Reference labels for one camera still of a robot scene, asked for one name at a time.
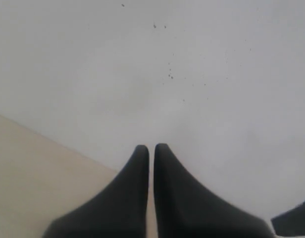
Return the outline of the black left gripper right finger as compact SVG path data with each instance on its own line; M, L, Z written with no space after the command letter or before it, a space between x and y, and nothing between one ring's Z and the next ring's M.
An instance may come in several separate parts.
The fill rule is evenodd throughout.
M153 194L160 238L272 238L265 221L195 179L167 144L154 152Z

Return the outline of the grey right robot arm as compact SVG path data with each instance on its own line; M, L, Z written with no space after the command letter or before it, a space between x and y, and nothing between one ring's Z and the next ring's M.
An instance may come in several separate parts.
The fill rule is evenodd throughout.
M278 236L305 236L305 201L295 208L272 218L271 222Z

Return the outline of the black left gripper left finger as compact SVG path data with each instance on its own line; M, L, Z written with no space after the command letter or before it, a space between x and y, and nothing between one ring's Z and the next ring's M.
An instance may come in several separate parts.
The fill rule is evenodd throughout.
M117 176L95 197L53 220L45 238L145 238L149 151L135 147Z

